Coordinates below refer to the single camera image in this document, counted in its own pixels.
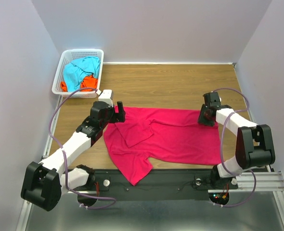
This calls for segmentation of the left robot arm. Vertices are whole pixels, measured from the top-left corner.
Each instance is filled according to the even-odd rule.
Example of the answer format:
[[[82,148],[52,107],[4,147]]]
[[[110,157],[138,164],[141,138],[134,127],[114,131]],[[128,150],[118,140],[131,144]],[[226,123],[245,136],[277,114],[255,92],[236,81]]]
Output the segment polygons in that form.
[[[65,144],[39,163],[31,162],[26,167],[21,198],[51,211],[64,194],[80,186],[91,189],[95,185],[94,170],[80,165],[69,171],[68,166],[102,137],[108,124],[125,122],[125,115],[121,101],[116,106],[94,102],[90,115]]]

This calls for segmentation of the pink t-shirt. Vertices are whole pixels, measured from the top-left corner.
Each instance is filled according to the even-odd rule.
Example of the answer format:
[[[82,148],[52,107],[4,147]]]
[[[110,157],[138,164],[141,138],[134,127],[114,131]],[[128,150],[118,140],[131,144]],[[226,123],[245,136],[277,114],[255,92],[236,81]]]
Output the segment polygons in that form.
[[[103,134],[108,154],[135,186],[153,168],[149,158],[213,166],[220,163],[218,125],[200,125],[198,110],[125,107],[124,123]]]

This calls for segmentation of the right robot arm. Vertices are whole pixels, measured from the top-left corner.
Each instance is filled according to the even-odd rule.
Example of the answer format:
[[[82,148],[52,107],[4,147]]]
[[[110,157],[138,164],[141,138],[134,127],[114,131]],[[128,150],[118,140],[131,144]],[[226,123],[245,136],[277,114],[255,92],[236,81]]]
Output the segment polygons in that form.
[[[221,103],[218,92],[212,91],[203,95],[198,123],[213,127],[216,123],[223,125],[236,136],[235,155],[224,160],[223,137],[220,139],[220,164],[213,166],[209,182],[215,188],[220,188],[232,181],[243,172],[257,167],[271,165],[275,162],[275,149],[271,128],[268,125],[258,125],[238,114],[228,105]]]

